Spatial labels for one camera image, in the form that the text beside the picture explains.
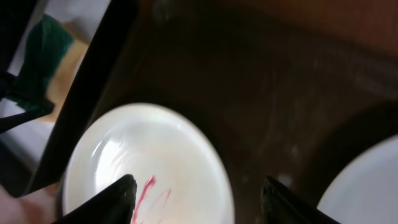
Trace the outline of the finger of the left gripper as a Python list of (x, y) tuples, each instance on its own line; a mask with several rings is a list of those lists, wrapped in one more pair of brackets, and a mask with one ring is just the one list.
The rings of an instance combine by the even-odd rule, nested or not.
[(1, 133), (4, 133), (16, 126), (26, 122), (47, 116), (52, 113), (55, 105), (44, 97), (39, 97), (33, 93), (19, 90), (14, 86), (16, 76), (1, 70), (1, 100), (4, 98), (16, 103), (24, 110), (23, 113), (14, 114), (1, 118)]

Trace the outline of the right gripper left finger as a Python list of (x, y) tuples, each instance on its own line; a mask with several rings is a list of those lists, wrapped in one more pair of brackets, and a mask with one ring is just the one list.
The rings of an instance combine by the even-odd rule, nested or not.
[(126, 174), (54, 224), (130, 224), (136, 192), (136, 180)]

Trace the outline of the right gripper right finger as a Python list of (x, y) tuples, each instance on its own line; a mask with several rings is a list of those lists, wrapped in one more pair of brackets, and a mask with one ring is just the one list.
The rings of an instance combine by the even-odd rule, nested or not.
[(268, 224), (338, 224), (300, 200), (285, 185), (266, 177), (261, 190), (261, 208)]

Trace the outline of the green and yellow sponge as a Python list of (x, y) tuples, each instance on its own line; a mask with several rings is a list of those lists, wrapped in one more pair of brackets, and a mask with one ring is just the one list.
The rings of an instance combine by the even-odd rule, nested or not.
[(88, 50), (88, 43), (50, 15), (29, 32), (24, 61), (12, 88), (54, 107), (41, 120), (55, 122), (72, 86), (78, 67)]

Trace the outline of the cream plate with red stain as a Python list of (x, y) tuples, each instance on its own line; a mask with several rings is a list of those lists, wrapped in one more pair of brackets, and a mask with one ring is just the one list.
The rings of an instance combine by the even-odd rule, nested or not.
[(68, 214), (126, 174), (133, 223), (233, 223), (224, 165), (205, 135), (162, 106), (134, 103), (98, 118), (75, 146), (63, 184)]

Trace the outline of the pale green plate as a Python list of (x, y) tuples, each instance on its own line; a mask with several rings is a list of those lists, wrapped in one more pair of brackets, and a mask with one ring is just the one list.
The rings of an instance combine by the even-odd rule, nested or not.
[(397, 223), (397, 136), (350, 162), (317, 208), (339, 223)]

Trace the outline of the white cloth tray liner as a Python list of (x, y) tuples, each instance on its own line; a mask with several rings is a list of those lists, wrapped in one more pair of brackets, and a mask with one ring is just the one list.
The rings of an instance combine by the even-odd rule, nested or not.
[[(110, 0), (39, 1), (30, 17), (16, 53), (7, 71), (18, 75), (25, 51), (25, 41), (42, 14), (52, 16), (89, 44), (106, 12)], [(33, 120), (1, 134), (1, 140), (30, 170), (36, 170), (52, 132), (53, 122)]]

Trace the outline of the small dark green tray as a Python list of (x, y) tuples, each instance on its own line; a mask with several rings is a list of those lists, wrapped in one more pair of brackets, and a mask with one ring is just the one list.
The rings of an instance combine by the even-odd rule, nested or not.
[(68, 92), (39, 166), (23, 195), (61, 179), (138, 13), (139, 3), (135, 0), (110, 2)]

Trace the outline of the dark brown serving tray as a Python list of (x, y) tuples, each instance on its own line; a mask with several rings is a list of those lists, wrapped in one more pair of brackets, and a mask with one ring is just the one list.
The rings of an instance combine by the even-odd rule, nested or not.
[(397, 134), (397, 58), (226, 1), (146, 1), (93, 113), (155, 103), (197, 125), (262, 223), (267, 176), (316, 206), (356, 156)]

